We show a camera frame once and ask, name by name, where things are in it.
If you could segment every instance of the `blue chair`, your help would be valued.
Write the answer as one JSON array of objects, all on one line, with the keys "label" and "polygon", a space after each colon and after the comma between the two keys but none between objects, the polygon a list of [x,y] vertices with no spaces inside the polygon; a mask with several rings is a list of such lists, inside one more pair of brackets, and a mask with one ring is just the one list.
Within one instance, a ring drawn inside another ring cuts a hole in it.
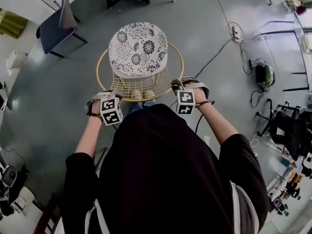
[{"label": "blue chair", "polygon": [[38,39],[40,38],[46,54],[50,53],[64,58],[63,55],[54,52],[53,49],[71,35],[88,43],[84,38],[75,34],[76,31],[77,24],[70,8],[69,0],[62,0],[62,7],[39,26],[36,36]]}]

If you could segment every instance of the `white cable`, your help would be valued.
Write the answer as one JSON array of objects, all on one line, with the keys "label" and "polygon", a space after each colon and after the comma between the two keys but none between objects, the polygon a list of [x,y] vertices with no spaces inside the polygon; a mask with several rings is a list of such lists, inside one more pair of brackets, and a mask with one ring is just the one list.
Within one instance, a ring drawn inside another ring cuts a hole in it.
[{"label": "white cable", "polygon": [[[243,49],[241,48],[241,44],[242,44],[243,42],[249,42],[250,39],[253,37],[253,35],[254,35],[255,33],[260,33],[260,35],[262,35],[262,33],[261,33],[260,31],[253,31],[252,34],[250,35],[250,37],[249,37],[248,39],[246,39],[247,37],[246,37],[246,34],[245,34],[244,30],[242,29],[242,27],[241,27],[237,22],[233,22],[233,21],[229,22],[229,21],[228,21],[228,18],[227,18],[227,16],[226,16],[226,12],[225,12],[225,9],[224,9],[224,7],[223,7],[223,4],[222,4],[221,0],[219,0],[219,3],[220,3],[220,5],[221,5],[222,11],[223,11],[223,15],[224,15],[224,17],[225,17],[225,21],[226,21],[227,24],[228,24],[229,33],[230,33],[230,35],[231,35],[231,38],[232,38],[232,40],[233,40],[235,43],[239,44],[239,47],[240,47],[240,50],[241,50],[241,58],[242,58],[242,63],[243,63],[243,69],[244,69],[244,72],[246,72],[246,71],[245,71],[245,58],[244,58],[244,55],[243,55],[243,53],[242,53],[243,51],[246,52],[246,50],[243,50]],[[240,30],[242,31],[243,39],[239,39],[239,41],[238,41],[238,40],[236,40],[236,39],[233,38],[233,35],[232,35],[232,33],[231,33],[231,27],[230,27],[230,24],[231,24],[231,23],[237,25],[237,26],[240,28]],[[268,46],[268,48],[269,48],[269,50],[270,50],[271,56],[272,56],[272,58],[273,58],[273,61],[274,61],[274,64],[275,64],[275,67],[276,67],[276,70],[277,70],[277,74],[278,74],[278,76],[279,76],[279,79],[280,79],[280,81],[281,81],[281,86],[282,86],[282,89],[283,89],[283,100],[285,101],[284,85],[283,85],[283,82],[282,82],[282,79],[281,79],[281,75],[280,75],[280,73],[279,73],[279,70],[278,70],[278,68],[277,68],[275,58],[274,58],[273,53],[272,53],[272,50],[271,50],[271,48],[270,48],[270,46],[269,46],[268,40],[267,40],[264,36],[262,36],[262,37],[263,37],[263,39],[266,41],[267,46]]]},{"label": "white cable", "polygon": [[257,134],[255,134],[255,135],[253,136],[253,139],[252,139],[252,140],[250,141],[250,143],[249,143],[251,148],[255,148],[255,147],[259,144],[259,140],[256,139],[256,138],[254,138],[254,137],[256,137],[256,136],[257,136]]},{"label": "white cable", "polygon": [[221,5],[221,8],[222,8],[222,11],[223,11],[223,15],[224,15],[224,17],[225,17],[225,20],[226,20],[227,24],[229,25],[229,21],[228,21],[228,18],[227,18],[227,16],[226,16],[225,9],[224,9],[224,7],[223,7],[223,5],[222,5],[222,3],[221,3],[221,0],[219,0],[219,3],[220,3],[220,5]]}]

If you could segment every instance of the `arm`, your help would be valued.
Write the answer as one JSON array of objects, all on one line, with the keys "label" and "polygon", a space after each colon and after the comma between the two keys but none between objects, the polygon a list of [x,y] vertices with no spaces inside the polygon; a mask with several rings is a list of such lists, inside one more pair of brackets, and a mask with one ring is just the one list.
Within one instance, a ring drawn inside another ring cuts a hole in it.
[{"label": "arm", "polygon": [[[92,113],[99,114],[100,100],[97,100],[92,105]],[[98,117],[90,116],[83,135],[78,143],[75,153],[86,153],[91,158],[94,158],[98,133],[101,128],[102,121]]]},{"label": "arm", "polygon": [[[201,88],[194,89],[194,96],[196,104],[206,101],[205,93]],[[210,103],[197,108],[210,125],[220,145],[232,135],[238,134],[238,131]]]},{"label": "arm", "polygon": [[[100,101],[95,101],[92,112],[99,114]],[[88,210],[97,198],[98,177],[95,173],[94,155],[102,121],[91,116],[76,148],[66,160],[66,178],[61,214],[65,233],[84,233]]]}]

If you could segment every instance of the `white apron strap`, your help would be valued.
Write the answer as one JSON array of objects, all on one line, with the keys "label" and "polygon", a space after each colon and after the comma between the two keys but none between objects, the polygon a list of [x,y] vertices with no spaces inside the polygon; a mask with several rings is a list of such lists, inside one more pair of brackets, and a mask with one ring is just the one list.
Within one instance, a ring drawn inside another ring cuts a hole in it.
[{"label": "white apron strap", "polygon": [[231,182],[231,185],[233,194],[234,234],[240,234],[239,198],[235,188],[235,184]]},{"label": "white apron strap", "polygon": [[92,214],[92,212],[94,211],[95,208],[96,207],[94,206],[92,208],[92,210],[89,210],[87,212],[86,219],[84,220],[84,234],[88,234],[89,233],[90,217],[91,217],[91,214]]},{"label": "white apron strap", "polygon": [[249,209],[250,209],[252,217],[253,217],[253,222],[254,222],[254,234],[257,234],[259,231],[259,219],[258,219],[257,212],[255,211],[254,205],[253,205],[252,201],[250,200],[250,198],[248,197],[247,193],[243,190],[243,188],[241,188],[238,185],[236,187],[243,194],[243,196],[247,202],[247,205],[249,206]]},{"label": "white apron strap", "polygon": [[96,199],[94,201],[93,209],[87,212],[85,223],[84,223],[84,233],[85,234],[89,233],[90,217],[91,217],[91,213],[93,212],[94,209],[97,210],[97,218],[98,218],[98,222],[99,222],[99,226],[101,228],[102,234],[109,234],[109,230],[107,228],[101,207],[98,203],[98,199]]}]

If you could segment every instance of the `black office chair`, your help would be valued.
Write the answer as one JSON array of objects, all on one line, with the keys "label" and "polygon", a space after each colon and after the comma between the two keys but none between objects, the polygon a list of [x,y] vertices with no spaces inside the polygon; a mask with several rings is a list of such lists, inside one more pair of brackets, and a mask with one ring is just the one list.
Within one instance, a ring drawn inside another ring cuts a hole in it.
[{"label": "black office chair", "polygon": [[37,38],[40,38],[43,50],[57,57],[64,58],[63,55],[53,51],[61,42],[71,35],[87,43],[87,41],[75,34],[77,24],[70,8],[69,0],[62,0],[62,7],[44,21],[37,30]]},{"label": "black office chair", "polygon": [[308,129],[312,130],[312,112],[304,111],[299,114],[299,119],[306,121]]},{"label": "black office chair", "polygon": [[[268,102],[270,102],[271,111],[269,118],[259,112],[256,113],[257,116],[268,121],[264,130],[261,133],[258,132],[258,135],[261,137],[269,130],[273,142],[284,145],[294,160],[297,160],[299,156],[306,157],[312,144],[312,132],[307,128],[306,121],[289,117],[282,111],[273,111],[272,100],[268,99]],[[277,134],[278,129],[284,131],[285,134]]]}]

